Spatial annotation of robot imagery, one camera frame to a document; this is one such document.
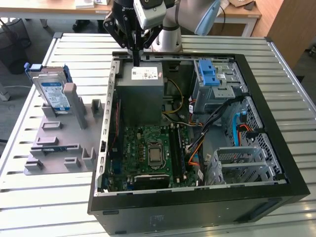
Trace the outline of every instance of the blue hard drive label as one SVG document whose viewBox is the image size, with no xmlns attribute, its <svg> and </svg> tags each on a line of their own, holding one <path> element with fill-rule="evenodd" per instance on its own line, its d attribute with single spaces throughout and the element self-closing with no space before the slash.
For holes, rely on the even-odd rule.
<svg viewBox="0 0 316 237">
<path fill-rule="evenodd" d="M 45 97 L 55 110 L 67 111 L 70 109 L 67 97 L 63 92 L 63 85 L 60 82 L 43 82 L 41 85 Z"/>
</svg>

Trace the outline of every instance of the motherboard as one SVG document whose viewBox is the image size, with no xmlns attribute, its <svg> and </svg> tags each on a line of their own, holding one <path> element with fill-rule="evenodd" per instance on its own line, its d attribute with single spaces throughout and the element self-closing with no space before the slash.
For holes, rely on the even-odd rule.
<svg viewBox="0 0 316 237">
<path fill-rule="evenodd" d="M 114 171 L 119 169 L 113 178 L 115 190 L 195 186 L 194 171 L 185 166 L 189 142 L 185 126 L 125 127 L 123 159 L 113 165 Z"/>
</svg>

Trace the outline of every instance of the blue connector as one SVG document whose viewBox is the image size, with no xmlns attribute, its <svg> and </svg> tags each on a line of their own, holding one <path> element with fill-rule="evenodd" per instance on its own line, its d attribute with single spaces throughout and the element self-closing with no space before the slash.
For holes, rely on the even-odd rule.
<svg viewBox="0 0 316 237">
<path fill-rule="evenodd" d="M 68 66 L 64 65 L 63 69 L 64 69 L 64 73 L 65 73 L 67 82 L 73 82 L 73 79 L 72 79 L 72 77 L 70 75 Z"/>
<path fill-rule="evenodd" d="M 246 115 L 247 112 L 246 111 L 242 111 L 241 112 L 242 115 Z M 232 124 L 232 127 L 233 127 L 233 138 L 234 138 L 234 142 L 235 142 L 235 146 L 238 147 L 240 144 L 239 144 L 239 141 L 238 141 L 238 135 L 237 135 L 237 118 L 240 117 L 240 113 L 236 113 L 233 117 L 233 124 Z"/>
<path fill-rule="evenodd" d="M 25 74 L 28 76 L 28 78 L 30 79 L 31 83 L 32 82 L 32 78 L 29 74 L 29 72 L 40 72 L 41 69 L 43 68 L 42 64 L 33 64 L 31 67 L 30 67 L 30 64 L 29 63 L 25 63 L 24 64 L 24 68 L 25 68 Z"/>
<path fill-rule="evenodd" d="M 198 64 L 204 85 L 220 85 L 220 81 L 216 77 L 216 69 L 211 60 L 199 59 Z"/>
</svg>

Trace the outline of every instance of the power supply label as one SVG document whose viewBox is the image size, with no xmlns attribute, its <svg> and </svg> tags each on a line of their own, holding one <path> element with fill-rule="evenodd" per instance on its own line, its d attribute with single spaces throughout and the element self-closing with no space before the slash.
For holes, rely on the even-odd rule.
<svg viewBox="0 0 316 237">
<path fill-rule="evenodd" d="M 132 80 L 158 80 L 156 67 L 135 67 L 132 69 Z"/>
<path fill-rule="evenodd" d="M 69 110 L 70 105 L 63 93 L 63 86 L 60 82 L 43 82 L 41 85 L 46 99 L 55 110 Z"/>
</svg>

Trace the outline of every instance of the ram slot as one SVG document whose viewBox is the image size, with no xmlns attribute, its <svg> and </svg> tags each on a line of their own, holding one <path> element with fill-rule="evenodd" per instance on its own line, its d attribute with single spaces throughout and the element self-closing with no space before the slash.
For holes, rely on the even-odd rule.
<svg viewBox="0 0 316 237">
<path fill-rule="evenodd" d="M 179 128 L 169 128 L 169 141 L 173 181 L 175 183 L 180 183 L 184 179 L 185 164 Z"/>
</svg>

